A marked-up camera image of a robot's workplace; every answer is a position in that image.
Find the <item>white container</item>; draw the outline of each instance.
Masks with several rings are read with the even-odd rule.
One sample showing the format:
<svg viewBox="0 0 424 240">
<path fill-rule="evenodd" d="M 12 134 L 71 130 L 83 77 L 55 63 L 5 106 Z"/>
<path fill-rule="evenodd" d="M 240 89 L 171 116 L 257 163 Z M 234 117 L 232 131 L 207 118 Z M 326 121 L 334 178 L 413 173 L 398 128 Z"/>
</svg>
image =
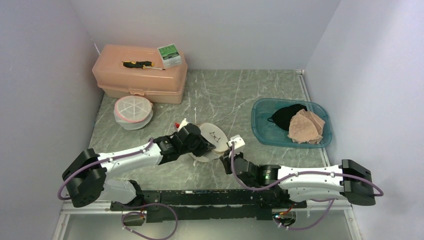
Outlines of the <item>white container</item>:
<svg viewBox="0 0 424 240">
<path fill-rule="evenodd" d="M 183 63 L 180 53 L 175 44 L 161 46 L 157 48 L 160 58 L 162 59 L 163 68 L 168 69 Z"/>
<path fill-rule="evenodd" d="M 141 96 L 125 96 L 116 101 L 113 114 L 124 129 L 141 129 L 152 119 L 152 103 Z"/>
</svg>

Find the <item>round plastic container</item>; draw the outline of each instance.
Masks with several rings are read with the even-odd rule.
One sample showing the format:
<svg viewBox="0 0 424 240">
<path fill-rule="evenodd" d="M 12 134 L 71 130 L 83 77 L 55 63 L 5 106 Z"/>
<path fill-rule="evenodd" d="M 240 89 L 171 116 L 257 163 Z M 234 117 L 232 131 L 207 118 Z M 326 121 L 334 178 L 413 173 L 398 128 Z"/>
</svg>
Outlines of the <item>round plastic container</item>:
<svg viewBox="0 0 424 240">
<path fill-rule="evenodd" d="M 124 129 L 141 129 L 152 119 L 152 103 L 142 96 L 125 96 L 116 101 L 113 114 Z"/>
</svg>

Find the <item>black face mask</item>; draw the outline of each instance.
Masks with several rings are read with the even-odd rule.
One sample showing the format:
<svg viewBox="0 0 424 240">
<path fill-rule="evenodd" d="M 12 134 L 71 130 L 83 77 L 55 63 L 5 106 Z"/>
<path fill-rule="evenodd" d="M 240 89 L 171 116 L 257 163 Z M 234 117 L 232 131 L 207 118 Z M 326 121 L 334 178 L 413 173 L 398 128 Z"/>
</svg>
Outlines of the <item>black face mask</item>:
<svg viewBox="0 0 424 240">
<path fill-rule="evenodd" d="M 268 122 L 275 123 L 283 130 L 289 131 L 290 121 L 292 120 L 292 117 L 302 109 L 307 111 L 306 106 L 302 104 L 294 104 L 291 106 L 280 108 L 270 118 L 268 118 Z"/>
</svg>

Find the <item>white wall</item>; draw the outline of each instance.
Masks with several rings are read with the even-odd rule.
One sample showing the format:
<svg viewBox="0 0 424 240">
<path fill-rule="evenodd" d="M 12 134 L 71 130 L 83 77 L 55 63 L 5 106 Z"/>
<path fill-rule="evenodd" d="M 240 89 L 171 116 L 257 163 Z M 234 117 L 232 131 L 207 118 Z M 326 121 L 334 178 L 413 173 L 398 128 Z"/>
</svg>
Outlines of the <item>white wall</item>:
<svg viewBox="0 0 424 240">
<path fill-rule="evenodd" d="M 304 69 L 340 0 L 71 0 L 100 50 L 175 43 L 191 69 Z"/>
<path fill-rule="evenodd" d="M 98 55 L 68 1 L 2 0 L 0 22 L 0 239 L 49 240 L 100 105 Z"/>
<path fill-rule="evenodd" d="M 306 67 L 333 163 L 369 168 L 385 196 L 354 207 L 364 239 L 423 239 L 424 3 L 342 0 Z"/>
</svg>

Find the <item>screwdriver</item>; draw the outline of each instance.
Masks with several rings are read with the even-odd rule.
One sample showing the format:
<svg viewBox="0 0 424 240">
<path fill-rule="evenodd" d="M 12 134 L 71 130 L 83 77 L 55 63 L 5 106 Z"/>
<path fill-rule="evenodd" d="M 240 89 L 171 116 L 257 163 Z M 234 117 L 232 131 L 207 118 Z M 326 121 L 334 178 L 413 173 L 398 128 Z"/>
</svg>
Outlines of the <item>screwdriver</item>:
<svg viewBox="0 0 424 240">
<path fill-rule="evenodd" d="M 165 70 L 165 68 L 153 67 L 154 63 L 151 61 L 123 61 L 122 65 L 130 69 L 157 69 Z"/>
</svg>

